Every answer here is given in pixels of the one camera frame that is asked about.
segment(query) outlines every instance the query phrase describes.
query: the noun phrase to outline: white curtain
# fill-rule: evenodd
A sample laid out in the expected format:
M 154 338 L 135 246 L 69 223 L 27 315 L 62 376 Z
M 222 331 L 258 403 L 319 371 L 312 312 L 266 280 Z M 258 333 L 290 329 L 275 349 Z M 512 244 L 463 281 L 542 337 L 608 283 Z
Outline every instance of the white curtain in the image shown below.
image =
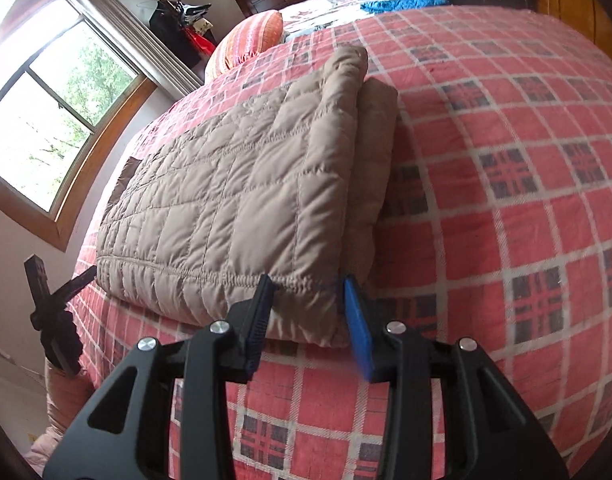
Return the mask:
M 191 72 L 119 0 L 69 0 L 170 97 L 179 100 L 201 86 Z

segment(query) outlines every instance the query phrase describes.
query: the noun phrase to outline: orange striped pillow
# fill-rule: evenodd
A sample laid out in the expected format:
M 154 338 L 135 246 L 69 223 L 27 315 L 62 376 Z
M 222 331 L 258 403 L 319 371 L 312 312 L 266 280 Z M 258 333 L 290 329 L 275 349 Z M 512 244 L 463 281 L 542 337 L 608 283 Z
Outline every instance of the orange striped pillow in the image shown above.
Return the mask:
M 278 10 L 260 12 L 246 18 L 221 40 L 206 65 L 205 82 L 258 56 L 281 41 L 283 18 Z

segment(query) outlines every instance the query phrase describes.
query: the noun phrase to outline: red plaid bedspread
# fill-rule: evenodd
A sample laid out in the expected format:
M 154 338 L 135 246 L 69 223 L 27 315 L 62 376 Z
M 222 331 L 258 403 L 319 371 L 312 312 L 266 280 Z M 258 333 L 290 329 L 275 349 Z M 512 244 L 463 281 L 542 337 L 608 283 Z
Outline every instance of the red plaid bedspread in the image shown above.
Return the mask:
M 148 126 L 135 155 L 344 43 L 363 43 L 369 75 L 400 92 L 377 295 L 428 336 L 477 338 L 577 470 L 612 424 L 612 62 L 582 36 L 494 7 L 383 14 L 244 63 Z M 98 222 L 77 273 L 94 263 Z M 94 285 L 72 306 L 95 384 L 142 336 L 168 343 L 194 330 Z M 348 350 L 269 342 L 255 379 L 228 388 L 237 476 L 372 479 L 386 404 L 387 387 L 362 381 Z M 177 399 L 177 478 L 179 411 Z M 436 414 L 436 476 L 442 432 Z

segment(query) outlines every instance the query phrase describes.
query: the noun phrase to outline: blue blanket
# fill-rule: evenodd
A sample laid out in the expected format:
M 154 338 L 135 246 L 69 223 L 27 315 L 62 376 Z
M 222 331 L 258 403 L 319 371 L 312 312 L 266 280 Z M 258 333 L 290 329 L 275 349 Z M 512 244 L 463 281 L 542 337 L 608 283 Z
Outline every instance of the blue blanket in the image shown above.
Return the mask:
M 366 2 L 361 4 L 361 10 L 378 14 L 380 12 L 394 12 L 396 10 L 422 9 L 423 7 L 434 7 L 448 5 L 447 0 L 381 0 L 377 2 Z

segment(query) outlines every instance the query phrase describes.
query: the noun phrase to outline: window pane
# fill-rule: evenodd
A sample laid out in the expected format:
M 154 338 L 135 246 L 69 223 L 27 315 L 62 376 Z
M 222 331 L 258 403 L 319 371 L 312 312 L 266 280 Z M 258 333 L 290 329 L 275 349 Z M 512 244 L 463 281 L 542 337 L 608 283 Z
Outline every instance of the window pane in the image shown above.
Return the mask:
M 137 75 L 86 23 L 57 38 L 30 68 L 93 125 Z
M 0 176 L 49 211 L 89 135 L 23 74 L 0 102 Z
M 0 89 L 28 58 L 71 27 L 79 13 L 65 0 L 55 0 L 23 23 L 0 45 Z

